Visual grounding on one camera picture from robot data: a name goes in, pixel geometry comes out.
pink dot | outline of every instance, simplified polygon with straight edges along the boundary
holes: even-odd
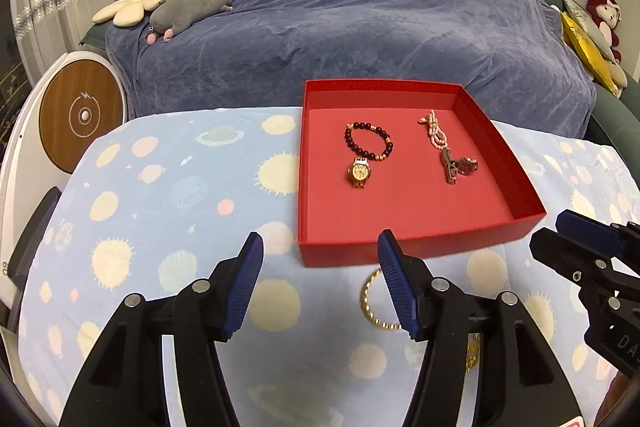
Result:
[[[228,216],[234,211],[234,202],[231,200],[222,200],[218,203],[218,213],[220,216]]]

red and white label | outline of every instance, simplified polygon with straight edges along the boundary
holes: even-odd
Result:
[[[578,418],[574,418],[560,427],[584,427],[584,420],[582,419],[582,416],[578,416]]]

gold watch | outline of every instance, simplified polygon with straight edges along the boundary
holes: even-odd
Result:
[[[365,182],[371,176],[371,167],[369,161],[366,158],[357,157],[353,161],[353,165],[349,167],[349,176],[353,182],[353,186],[356,188],[364,188]]]

jewelry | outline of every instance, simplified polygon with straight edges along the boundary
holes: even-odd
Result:
[[[373,272],[369,278],[364,283],[362,287],[362,291],[360,292],[360,309],[364,316],[367,317],[367,320],[373,324],[377,328],[382,328],[383,330],[401,330],[402,327],[399,323],[386,323],[377,318],[374,312],[371,310],[371,306],[369,306],[369,288],[371,287],[371,283],[382,274],[382,270],[378,268],[375,272]],[[469,337],[469,341],[466,347],[466,372],[471,371],[475,365],[478,363],[480,358],[480,333],[473,333]]]
[[[362,149],[361,147],[358,147],[356,142],[353,141],[353,137],[351,137],[351,131],[353,131],[353,129],[366,129],[380,135],[380,137],[385,141],[386,144],[385,151],[380,155],[376,155],[372,152]],[[349,147],[349,149],[357,154],[356,158],[353,161],[353,164],[347,171],[349,176],[351,177],[351,182],[356,188],[364,188],[364,184],[371,176],[371,167],[369,165],[369,160],[378,162],[384,161],[389,157],[391,151],[394,149],[394,144],[393,142],[391,142],[391,138],[384,131],[384,129],[382,129],[382,127],[376,127],[375,125],[371,125],[370,123],[363,122],[348,123],[347,128],[344,130],[344,140],[345,142],[347,142],[347,147]]]
[[[459,158],[458,160],[454,160],[449,155],[449,144],[447,142],[447,135],[444,134],[444,131],[440,128],[438,124],[438,119],[436,118],[436,113],[432,109],[429,113],[429,118],[420,118],[418,120],[419,124],[428,124],[429,125],[429,136],[431,137],[431,144],[438,150],[442,151],[440,159],[442,161],[442,165],[444,166],[445,176],[447,178],[447,183],[450,185],[455,185],[458,181],[457,174],[462,174],[463,176],[469,176],[478,170],[478,160],[474,160],[473,158]]]

gray elephant plush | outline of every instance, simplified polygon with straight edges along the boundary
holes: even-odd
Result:
[[[232,10],[230,4],[231,0],[167,0],[151,14],[151,33],[146,42],[153,44],[158,34],[167,42],[193,23]]]

